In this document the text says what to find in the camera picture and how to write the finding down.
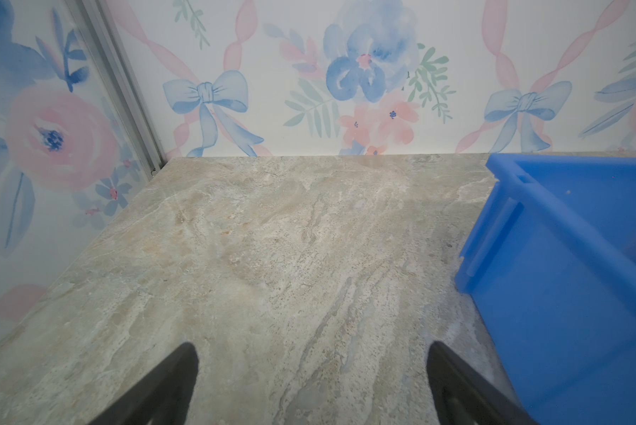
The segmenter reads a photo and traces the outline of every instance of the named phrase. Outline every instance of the marble countertop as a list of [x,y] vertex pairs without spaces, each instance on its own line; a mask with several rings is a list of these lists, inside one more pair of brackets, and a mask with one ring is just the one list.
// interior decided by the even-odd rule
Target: marble countertop
[[452,281],[486,154],[179,158],[0,343],[0,424],[86,424],[176,346],[189,424],[428,424],[440,339],[512,395]]

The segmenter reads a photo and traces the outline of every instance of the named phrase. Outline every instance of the flower center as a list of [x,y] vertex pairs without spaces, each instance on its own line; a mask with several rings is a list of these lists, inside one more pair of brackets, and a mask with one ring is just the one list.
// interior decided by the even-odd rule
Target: flower center
[[361,69],[369,69],[369,63],[372,62],[372,56],[368,54],[360,55],[360,57],[356,59],[356,62]]
[[42,145],[49,149],[49,152],[58,152],[63,149],[63,136],[56,130],[37,129],[42,135]]

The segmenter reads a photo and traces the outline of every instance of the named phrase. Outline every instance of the blue bow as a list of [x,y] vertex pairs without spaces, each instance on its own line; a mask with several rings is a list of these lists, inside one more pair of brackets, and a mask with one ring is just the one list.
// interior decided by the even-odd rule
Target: blue bow
[[554,119],[563,104],[566,103],[572,89],[573,85],[569,81],[559,81],[542,93],[532,92],[522,96],[518,90],[502,90],[490,96],[485,112],[486,121],[494,123],[511,115],[504,123],[490,152],[500,152],[514,138],[519,112],[527,113],[521,122],[521,150],[523,152],[536,152],[549,148],[551,145],[543,141],[533,130],[528,114],[544,121]]
[[237,146],[250,157],[255,157],[252,145],[263,141],[262,138],[237,125],[220,106],[235,112],[247,111],[247,81],[238,71],[226,71],[212,84],[211,82],[194,85],[188,80],[172,80],[162,85],[169,106],[177,114],[187,114],[200,106],[200,128],[202,129],[202,148],[193,149],[188,157],[201,157],[206,148],[211,148],[219,137],[217,122],[209,112],[207,103],[214,107],[214,114],[235,141]]

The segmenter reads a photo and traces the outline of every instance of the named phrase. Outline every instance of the storage bin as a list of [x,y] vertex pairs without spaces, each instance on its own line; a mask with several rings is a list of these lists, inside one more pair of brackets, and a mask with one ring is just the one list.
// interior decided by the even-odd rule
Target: storage bin
[[543,425],[636,424],[636,158],[494,154],[455,282]]

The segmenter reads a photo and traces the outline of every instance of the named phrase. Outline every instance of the floral wallpaper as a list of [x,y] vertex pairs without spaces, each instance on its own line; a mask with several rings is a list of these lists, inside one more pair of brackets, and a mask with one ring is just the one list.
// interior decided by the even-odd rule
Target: floral wallpaper
[[67,9],[0,0],[0,339],[146,183]]
[[636,0],[109,5],[168,158],[636,149]]

